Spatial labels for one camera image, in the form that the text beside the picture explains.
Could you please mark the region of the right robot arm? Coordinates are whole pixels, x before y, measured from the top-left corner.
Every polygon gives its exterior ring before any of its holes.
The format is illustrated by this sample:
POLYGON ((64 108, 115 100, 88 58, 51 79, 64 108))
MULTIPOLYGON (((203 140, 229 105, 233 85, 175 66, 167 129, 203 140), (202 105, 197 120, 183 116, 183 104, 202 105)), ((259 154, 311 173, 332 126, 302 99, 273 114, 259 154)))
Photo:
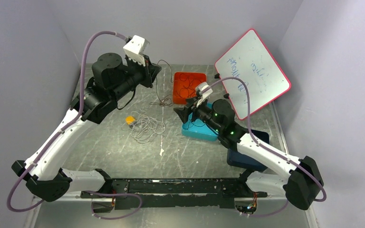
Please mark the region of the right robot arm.
POLYGON ((225 148, 253 158, 274 172, 250 172, 237 185, 240 195, 248 197, 253 192, 265 192, 285 196, 301 210, 308 210, 313 202, 326 199, 323 179, 313 158, 299 158, 263 142, 235 121, 235 112, 226 100, 216 100, 208 107, 194 97, 187 100, 186 106, 173 110, 184 124, 189 120, 201 120, 218 134, 218 140, 225 148), (319 193, 323 194, 321 199, 317 198, 319 193))

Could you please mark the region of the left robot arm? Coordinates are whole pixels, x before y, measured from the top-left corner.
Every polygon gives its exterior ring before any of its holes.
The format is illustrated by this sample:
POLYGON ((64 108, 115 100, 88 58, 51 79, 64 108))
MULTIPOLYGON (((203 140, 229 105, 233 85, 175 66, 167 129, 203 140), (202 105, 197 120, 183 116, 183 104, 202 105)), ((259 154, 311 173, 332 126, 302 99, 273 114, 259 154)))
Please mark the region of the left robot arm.
POLYGON ((102 169, 71 171, 63 163, 75 147, 96 128, 138 85, 153 86, 161 67, 144 56, 143 64, 116 53, 102 54, 91 66, 93 76, 82 94, 71 102, 62 123, 51 138, 30 158, 13 163, 13 171, 27 189, 47 202, 76 191, 93 191, 105 198, 113 192, 112 178, 102 169))

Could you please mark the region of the light blue square tray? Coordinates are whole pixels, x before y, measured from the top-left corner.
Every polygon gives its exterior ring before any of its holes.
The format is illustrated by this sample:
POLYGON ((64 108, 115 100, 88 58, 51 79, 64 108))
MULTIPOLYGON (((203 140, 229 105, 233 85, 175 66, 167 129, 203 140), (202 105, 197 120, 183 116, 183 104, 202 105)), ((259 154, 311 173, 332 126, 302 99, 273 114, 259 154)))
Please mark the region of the light blue square tray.
POLYGON ((181 126, 181 133, 183 136, 191 137, 205 141, 216 141, 218 134, 210 129, 200 119, 192 121, 192 113, 188 117, 188 121, 181 126))

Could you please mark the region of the orange square tray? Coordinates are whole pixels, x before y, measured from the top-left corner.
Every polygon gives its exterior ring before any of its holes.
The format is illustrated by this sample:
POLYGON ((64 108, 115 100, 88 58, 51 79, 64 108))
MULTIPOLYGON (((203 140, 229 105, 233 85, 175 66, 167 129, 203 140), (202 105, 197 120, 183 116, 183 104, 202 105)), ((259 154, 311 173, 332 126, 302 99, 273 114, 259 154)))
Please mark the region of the orange square tray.
POLYGON ((176 72, 173 78, 173 103, 185 105, 186 99, 196 96, 195 88, 206 82, 206 75, 197 72, 176 72))

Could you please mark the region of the yellow grey block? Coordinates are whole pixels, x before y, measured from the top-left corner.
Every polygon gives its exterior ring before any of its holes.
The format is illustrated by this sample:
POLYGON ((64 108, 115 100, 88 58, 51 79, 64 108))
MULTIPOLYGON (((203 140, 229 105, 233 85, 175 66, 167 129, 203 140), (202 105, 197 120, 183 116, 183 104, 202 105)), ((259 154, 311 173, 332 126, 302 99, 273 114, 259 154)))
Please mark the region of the yellow grey block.
POLYGON ((133 116, 128 116, 125 118, 125 122, 128 126, 132 127, 136 124, 136 119, 133 116))

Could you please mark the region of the dark blue square tray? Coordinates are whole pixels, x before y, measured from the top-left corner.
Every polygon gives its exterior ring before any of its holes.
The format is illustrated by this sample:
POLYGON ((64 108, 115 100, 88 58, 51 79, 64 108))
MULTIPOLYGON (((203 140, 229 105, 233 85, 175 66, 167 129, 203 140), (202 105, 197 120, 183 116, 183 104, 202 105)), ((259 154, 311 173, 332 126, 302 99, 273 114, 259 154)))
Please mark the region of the dark blue square tray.
MULTIPOLYGON (((269 144, 269 134, 267 132, 258 131, 258 130, 251 130, 251 132, 261 139, 263 142, 269 144)), ((251 169, 254 171, 263 172, 267 169, 265 165, 256 161, 255 159, 238 153, 232 149, 228 149, 227 152, 227 163, 230 166, 243 168, 243 169, 251 169)))

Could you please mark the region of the pink framed whiteboard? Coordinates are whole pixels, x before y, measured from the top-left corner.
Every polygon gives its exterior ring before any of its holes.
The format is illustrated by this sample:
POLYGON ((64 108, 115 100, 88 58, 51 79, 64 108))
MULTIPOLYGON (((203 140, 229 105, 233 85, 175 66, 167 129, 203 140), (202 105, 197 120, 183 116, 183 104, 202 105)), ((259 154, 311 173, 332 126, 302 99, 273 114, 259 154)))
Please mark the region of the pink framed whiteboard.
POLYGON ((236 116, 247 118, 290 90, 291 82, 255 29, 249 29, 216 62, 236 116))

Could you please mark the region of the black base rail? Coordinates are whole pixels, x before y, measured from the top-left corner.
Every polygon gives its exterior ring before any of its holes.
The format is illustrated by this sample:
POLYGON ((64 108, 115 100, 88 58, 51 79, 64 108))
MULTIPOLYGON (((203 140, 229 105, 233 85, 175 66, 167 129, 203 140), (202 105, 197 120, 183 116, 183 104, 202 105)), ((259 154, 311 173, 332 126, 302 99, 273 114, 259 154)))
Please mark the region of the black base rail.
POLYGON ((234 209, 239 200, 250 203, 253 193, 237 178, 210 179, 114 179, 110 193, 116 193, 115 210, 143 208, 208 207, 234 209))

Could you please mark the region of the aluminium frame rail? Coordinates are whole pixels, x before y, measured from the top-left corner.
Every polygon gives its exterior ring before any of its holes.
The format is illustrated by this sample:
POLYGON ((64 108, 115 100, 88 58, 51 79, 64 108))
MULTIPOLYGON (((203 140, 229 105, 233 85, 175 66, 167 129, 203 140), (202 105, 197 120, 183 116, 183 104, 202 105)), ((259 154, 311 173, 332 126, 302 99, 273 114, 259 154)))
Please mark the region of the aluminium frame rail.
MULTIPOLYGON (((239 181, 244 182, 244 173, 242 176, 237 178, 239 181)), ((71 181, 70 178, 55 178, 54 180, 49 181, 38 181, 36 178, 30 178, 29 181, 26 183, 27 188, 33 193, 35 196, 41 198, 46 202, 53 202, 58 200, 59 198, 63 197, 66 194, 70 194, 71 192, 80 192, 80 197, 82 199, 90 199, 93 200, 92 204, 92 211, 93 216, 96 213, 108 213, 114 209, 115 200, 114 198, 117 196, 116 193, 110 193, 112 189, 112 183, 114 179, 105 177, 104 186, 99 188, 98 191, 83 191, 83 190, 71 190, 71 181)), ((259 197, 253 197, 253 200, 250 203, 239 202, 236 204, 235 209, 244 215, 252 215, 257 210, 257 199, 259 197)), ((265 215, 255 215, 254 217, 267 217, 274 214, 277 214, 284 210, 286 206, 289 204, 285 203, 283 208, 271 212, 265 215)), ((139 202, 139 205, 135 208, 135 211, 127 214, 125 217, 133 215, 142 207, 142 202, 139 202)))

